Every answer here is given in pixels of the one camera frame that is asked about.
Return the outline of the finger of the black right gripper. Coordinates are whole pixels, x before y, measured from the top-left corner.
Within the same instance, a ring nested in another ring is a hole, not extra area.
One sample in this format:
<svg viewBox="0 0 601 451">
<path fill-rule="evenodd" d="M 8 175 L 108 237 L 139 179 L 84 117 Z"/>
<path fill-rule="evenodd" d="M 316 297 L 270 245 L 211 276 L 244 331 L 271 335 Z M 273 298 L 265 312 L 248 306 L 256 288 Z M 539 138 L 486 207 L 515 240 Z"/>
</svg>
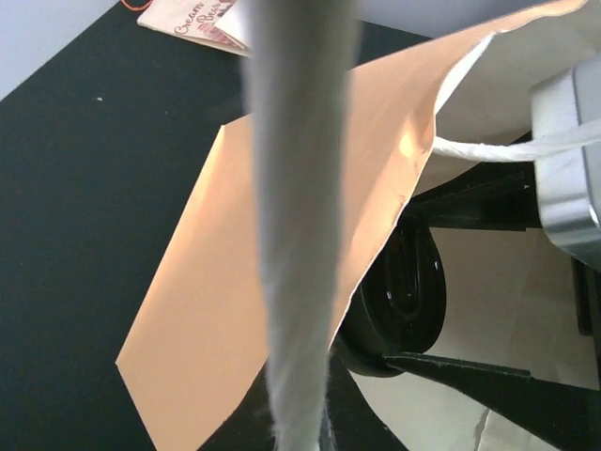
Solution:
<svg viewBox="0 0 601 451">
<path fill-rule="evenodd" d="M 533 173 L 468 171 L 408 203 L 408 228 L 525 231 L 542 227 Z"/>
<path fill-rule="evenodd" d="M 399 352 L 386 365 L 474 399 L 559 450 L 600 448 L 600 392 L 538 380 L 525 370 Z"/>
</svg>

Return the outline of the black lid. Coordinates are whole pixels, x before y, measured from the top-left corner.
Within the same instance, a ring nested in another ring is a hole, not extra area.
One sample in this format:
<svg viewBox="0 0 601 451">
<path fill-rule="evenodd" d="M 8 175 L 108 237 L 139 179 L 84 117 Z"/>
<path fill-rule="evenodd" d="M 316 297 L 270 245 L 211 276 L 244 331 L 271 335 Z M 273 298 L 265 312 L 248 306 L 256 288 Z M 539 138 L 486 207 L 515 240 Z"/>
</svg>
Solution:
<svg viewBox="0 0 601 451">
<path fill-rule="evenodd" d="M 334 349 L 355 374 L 400 375 L 383 355 L 424 353 L 438 340 L 446 315 L 439 250 L 425 221 L 403 215 L 351 297 Z"/>
</svg>

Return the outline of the brown paper takeout bag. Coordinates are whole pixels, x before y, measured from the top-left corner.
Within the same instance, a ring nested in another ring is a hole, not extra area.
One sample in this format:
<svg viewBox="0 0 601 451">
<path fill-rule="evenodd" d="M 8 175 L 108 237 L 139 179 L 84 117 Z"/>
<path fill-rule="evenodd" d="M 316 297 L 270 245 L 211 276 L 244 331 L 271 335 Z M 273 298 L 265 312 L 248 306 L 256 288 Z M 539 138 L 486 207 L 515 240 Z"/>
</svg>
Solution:
<svg viewBox="0 0 601 451">
<path fill-rule="evenodd" d="M 314 450 L 329 348 L 432 154 L 531 161 L 529 90 L 600 48 L 596 1 L 551 1 L 358 65 L 352 1 L 242 3 L 249 114 L 222 126 L 118 354 L 159 450 L 195 450 L 260 370 L 282 450 Z"/>
</svg>

